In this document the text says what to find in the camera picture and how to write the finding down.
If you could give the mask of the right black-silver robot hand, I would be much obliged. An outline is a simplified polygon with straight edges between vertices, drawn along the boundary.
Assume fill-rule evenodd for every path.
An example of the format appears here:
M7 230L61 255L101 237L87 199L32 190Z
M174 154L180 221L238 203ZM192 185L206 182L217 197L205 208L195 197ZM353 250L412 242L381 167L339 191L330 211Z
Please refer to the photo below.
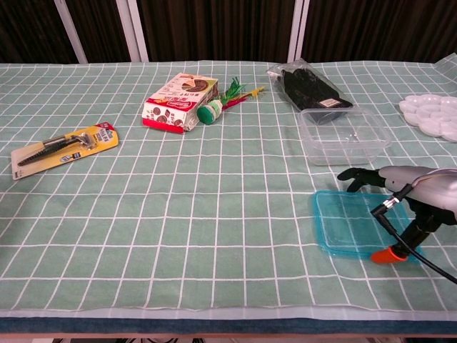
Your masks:
M349 168L337 179L353 182L348 192L356 192L362 186L383 187L391 192L391 198L378 205L371 214L390 233L397 243L371 255L379 264L403 262L430 233L442 224L456 224L456 170L431 169L422 166L385 166L376 170ZM393 205L405 199L416 214L415 219L399 236L385 213Z

